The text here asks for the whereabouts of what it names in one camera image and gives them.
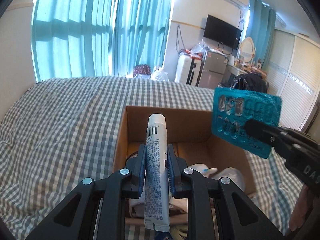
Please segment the person right hand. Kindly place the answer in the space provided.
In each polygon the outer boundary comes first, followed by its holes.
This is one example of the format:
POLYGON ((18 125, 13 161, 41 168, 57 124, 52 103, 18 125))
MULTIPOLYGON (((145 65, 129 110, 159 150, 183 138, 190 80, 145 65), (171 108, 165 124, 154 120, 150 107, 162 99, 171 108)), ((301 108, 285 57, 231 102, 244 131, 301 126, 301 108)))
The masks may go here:
POLYGON ((289 229, 294 232, 301 228, 306 221, 309 209, 318 205, 319 197, 314 195, 306 185, 303 185, 289 221, 289 229))

